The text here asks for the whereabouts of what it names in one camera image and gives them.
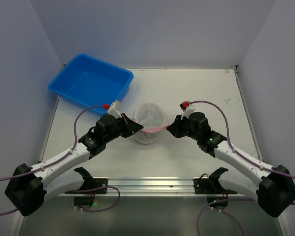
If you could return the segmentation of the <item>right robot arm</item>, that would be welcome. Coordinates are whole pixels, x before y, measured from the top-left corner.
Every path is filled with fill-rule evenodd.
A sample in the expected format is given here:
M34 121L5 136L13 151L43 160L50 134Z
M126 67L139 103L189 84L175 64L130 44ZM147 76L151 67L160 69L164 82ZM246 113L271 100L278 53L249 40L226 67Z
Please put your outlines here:
M274 167L251 156L241 158L227 138L211 129L204 113L193 112L188 117L177 115L167 127L175 138L189 137L204 153L232 167L239 174L220 168L210 175L212 185L232 190L258 202L263 211L278 217L295 200L295 184L289 170Z

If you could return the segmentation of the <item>white mesh laundry bag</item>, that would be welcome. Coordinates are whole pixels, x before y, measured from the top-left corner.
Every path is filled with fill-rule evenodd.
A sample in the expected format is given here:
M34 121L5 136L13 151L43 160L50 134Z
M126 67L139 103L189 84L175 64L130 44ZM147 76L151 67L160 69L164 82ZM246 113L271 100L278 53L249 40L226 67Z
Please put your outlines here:
M155 142L169 125L165 111L150 102L140 104L135 109L132 120L143 126L143 129L134 135L134 139L141 144Z

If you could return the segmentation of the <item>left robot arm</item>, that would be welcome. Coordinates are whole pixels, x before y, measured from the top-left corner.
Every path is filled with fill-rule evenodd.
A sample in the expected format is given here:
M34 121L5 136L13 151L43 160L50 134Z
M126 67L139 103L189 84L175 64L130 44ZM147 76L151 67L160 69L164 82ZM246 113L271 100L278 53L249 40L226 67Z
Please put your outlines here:
M52 197L70 191L85 192L92 185L92 175L78 165L103 152L108 142L128 138L142 128L126 114L119 118L103 115L73 147L31 167L19 165L5 194L23 216L29 216Z

